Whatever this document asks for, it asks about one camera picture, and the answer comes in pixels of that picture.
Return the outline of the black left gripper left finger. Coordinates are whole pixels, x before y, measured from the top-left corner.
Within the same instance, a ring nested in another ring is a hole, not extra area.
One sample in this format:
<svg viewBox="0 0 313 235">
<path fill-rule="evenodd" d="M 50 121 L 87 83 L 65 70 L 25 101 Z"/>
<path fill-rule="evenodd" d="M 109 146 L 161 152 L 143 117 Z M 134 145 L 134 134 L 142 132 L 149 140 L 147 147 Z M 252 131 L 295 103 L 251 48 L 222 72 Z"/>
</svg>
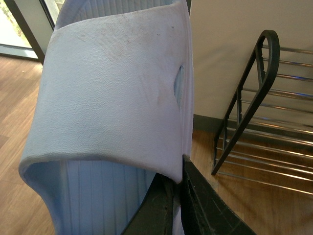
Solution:
<svg viewBox="0 0 313 235">
<path fill-rule="evenodd" d="M 122 234 L 171 235 L 174 201 L 178 187 L 170 178 L 157 173 L 141 203 Z"/>
</svg>

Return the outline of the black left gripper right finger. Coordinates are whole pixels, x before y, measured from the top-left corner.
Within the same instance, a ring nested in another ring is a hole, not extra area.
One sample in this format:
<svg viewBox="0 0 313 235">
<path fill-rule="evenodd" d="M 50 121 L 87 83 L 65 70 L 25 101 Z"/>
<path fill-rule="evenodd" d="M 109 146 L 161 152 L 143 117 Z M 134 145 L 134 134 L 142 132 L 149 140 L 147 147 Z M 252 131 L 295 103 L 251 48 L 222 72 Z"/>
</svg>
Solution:
<svg viewBox="0 0 313 235">
<path fill-rule="evenodd" d="M 183 155 L 182 175 L 181 220 L 186 235 L 255 234 L 222 200 L 187 155 Z"/>
</svg>

